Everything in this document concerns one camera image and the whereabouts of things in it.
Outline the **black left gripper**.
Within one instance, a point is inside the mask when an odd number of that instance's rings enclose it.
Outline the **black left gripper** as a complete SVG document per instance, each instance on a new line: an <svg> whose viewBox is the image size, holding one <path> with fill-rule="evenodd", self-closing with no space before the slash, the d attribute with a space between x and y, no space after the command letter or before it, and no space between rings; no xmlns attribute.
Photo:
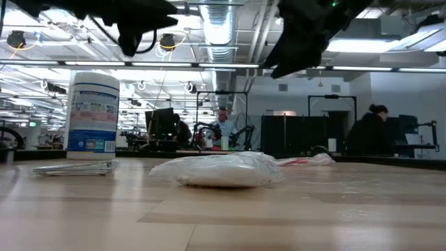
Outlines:
<svg viewBox="0 0 446 251"><path fill-rule="evenodd" d="M76 15L100 17L107 26L134 25L136 33L146 33L178 23L177 19L167 16L176 14L178 10L167 0L75 0L75 5ZM145 16L135 21L133 15L136 10Z"/></svg>

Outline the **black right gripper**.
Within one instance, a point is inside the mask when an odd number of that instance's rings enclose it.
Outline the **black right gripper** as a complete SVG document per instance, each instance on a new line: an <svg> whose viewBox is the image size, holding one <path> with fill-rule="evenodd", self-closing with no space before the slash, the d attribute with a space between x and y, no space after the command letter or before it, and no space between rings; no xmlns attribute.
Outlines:
<svg viewBox="0 0 446 251"><path fill-rule="evenodd" d="M373 0L279 0L284 29L263 66L275 66L271 77L318 66L328 47L324 36L331 38L346 30L372 3Z"/></svg>

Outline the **bagged white cotton pads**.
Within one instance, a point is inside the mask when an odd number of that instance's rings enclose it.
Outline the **bagged white cotton pads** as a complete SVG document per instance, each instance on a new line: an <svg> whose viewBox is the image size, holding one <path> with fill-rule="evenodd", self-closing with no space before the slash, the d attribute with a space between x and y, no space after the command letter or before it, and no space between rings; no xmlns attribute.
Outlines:
<svg viewBox="0 0 446 251"><path fill-rule="evenodd" d="M181 185L225 188L256 188L284 179L275 162L235 153L175 158L155 166L149 175Z"/></svg>

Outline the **bagged silver nail clipper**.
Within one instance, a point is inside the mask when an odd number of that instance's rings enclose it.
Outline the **bagged silver nail clipper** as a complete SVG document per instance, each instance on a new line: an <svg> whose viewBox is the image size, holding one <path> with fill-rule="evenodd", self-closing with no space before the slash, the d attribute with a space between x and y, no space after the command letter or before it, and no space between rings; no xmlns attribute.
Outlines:
<svg viewBox="0 0 446 251"><path fill-rule="evenodd" d="M110 176L120 166L117 160L79 162L66 165L36 167L32 172L39 176Z"/></svg>

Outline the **long ceiling light strip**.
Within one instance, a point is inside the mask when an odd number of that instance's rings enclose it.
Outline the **long ceiling light strip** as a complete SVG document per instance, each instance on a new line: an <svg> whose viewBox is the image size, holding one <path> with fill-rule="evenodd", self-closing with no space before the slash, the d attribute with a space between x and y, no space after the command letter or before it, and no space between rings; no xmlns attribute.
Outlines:
<svg viewBox="0 0 446 251"><path fill-rule="evenodd" d="M49 60L14 60L0 59L0 65L26 66L44 68L159 68L165 69L211 69L211 70L263 70L268 69L257 63L193 63L170 61L49 61ZM380 72L380 73L426 73L446 74L446 68L397 68L397 67L369 67L369 66L317 66L307 68L317 71L350 71L350 72Z"/></svg>

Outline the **bright ceiling light panel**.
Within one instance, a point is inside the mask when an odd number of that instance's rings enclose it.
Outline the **bright ceiling light panel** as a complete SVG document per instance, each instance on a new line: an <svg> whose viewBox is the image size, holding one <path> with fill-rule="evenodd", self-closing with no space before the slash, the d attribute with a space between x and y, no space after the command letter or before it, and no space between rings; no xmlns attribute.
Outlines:
<svg viewBox="0 0 446 251"><path fill-rule="evenodd" d="M399 40L335 39L330 42L326 51L348 53L382 53L396 47L399 43Z"/></svg>

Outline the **black partition curtain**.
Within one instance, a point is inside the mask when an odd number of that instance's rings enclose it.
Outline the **black partition curtain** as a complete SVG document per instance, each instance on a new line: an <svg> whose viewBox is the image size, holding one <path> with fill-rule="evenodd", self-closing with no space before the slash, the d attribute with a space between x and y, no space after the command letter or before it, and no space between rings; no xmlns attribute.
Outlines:
<svg viewBox="0 0 446 251"><path fill-rule="evenodd" d="M310 155L328 150L322 116L264 116L260 150L272 155Z"/></svg>

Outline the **person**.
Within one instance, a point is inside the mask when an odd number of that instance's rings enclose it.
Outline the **person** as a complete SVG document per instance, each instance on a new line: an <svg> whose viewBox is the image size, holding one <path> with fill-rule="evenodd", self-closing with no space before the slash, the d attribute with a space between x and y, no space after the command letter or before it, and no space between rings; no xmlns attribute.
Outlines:
<svg viewBox="0 0 446 251"><path fill-rule="evenodd" d="M369 111L353 124L346 138L349 155L392 155L392 143L387 138L388 109L371 104Z"/></svg>
<svg viewBox="0 0 446 251"><path fill-rule="evenodd" d="M179 147L186 147L189 145L189 139L192 137L192 133L188 125L182 121L177 113L174 114L175 130L173 134L174 141L177 142Z"/></svg>
<svg viewBox="0 0 446 251"><path fill-rule="evenodd" d="M227 118L227 111L225 109L220 109L217 113L217 118L211 122L211 125L219 126L221 130L221 136L223 137L230 137L232 134L237 133L237 128L233 121L228 120ZM220 147L220 139L221 137L217 137L216 134L213 131L207 130L205 132L205 136L208 138L211 138L213 141L213 146Z"/></svg>

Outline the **black computer monitor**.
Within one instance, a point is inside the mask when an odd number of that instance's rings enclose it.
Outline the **black computer monitor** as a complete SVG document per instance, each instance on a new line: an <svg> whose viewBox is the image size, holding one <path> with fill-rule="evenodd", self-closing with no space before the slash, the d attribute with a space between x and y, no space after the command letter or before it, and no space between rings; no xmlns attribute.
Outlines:
<svg viewBox="0 0 446 251"><path fill-rule="evenodd" d="M147 134L152 140L170 140L175 130L175 116L172 107L146 111Z"/></svg>

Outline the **bagged pink toothbrush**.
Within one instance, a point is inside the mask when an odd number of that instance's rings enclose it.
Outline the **bagged pink toothbrush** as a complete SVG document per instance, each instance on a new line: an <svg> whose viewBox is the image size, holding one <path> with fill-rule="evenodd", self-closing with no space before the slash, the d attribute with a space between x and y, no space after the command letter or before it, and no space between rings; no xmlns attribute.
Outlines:
<svg viewBox="0 0 446 251"><path fill-rule="evenodd" d="M312 157L301 157L301 158L286 158L279 159L275 161L277 166L324 166L331 165L335 163L330 155L327 153L318 153Z"/></svg>

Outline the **bagged white cotton balls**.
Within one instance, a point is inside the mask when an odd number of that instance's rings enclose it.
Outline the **bagged white cotton balls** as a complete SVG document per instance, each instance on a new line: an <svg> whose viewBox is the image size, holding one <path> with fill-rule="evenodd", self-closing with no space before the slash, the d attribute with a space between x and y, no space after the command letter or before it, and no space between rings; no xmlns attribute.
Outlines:
<svg viewBox="0 0 446 251"><path fill-rule="evenodd" d="M276 161L276 159L274 157L272 157L271 155L267 155L263 152L240 151L240 152L236 152L235 155L247 156L247 157L256 158L258 160L265 160L265 161L271 161L271 162Z"/></svg>

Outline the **white wipes canister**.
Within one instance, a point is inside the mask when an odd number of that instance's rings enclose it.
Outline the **white wipes canister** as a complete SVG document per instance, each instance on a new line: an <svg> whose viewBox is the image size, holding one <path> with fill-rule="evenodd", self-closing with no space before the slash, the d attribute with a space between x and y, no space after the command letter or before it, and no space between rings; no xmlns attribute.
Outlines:
<svg viewBox="0 0 446 251"><path fill-rule="evenodd" d="M116 156L120 82L95 72L78 72L70 87L67 158L111 160Z"/></svg>

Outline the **white ceiling light panel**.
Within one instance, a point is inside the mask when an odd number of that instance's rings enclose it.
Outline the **white ceiling light panel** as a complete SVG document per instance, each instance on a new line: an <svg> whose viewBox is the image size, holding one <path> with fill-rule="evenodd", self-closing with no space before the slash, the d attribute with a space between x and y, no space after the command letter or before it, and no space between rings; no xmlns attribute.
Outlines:
<svg viewBox="0 0 446 251"><path fill-rule="evenodd" d="M397 41L391 51L439 52L446 49L446 23L422 26L417 33Z"/></svg>

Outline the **silver ventilation duct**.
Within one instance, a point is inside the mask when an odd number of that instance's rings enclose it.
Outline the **silver ventilation duct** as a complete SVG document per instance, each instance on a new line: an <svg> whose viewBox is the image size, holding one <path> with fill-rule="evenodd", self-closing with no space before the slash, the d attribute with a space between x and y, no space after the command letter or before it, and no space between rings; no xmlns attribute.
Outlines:
<svg viewBox="0 0 446 251"><path fill-rule="evenodd" d="M211 63L233 63L235 50L234 24L236 8L228 5L199 6L203 18L202 29L205 43L208 45L208 61ZM215 91L232 91L236 77L230 70L215 69L212 72L213 89Z"/></svg>

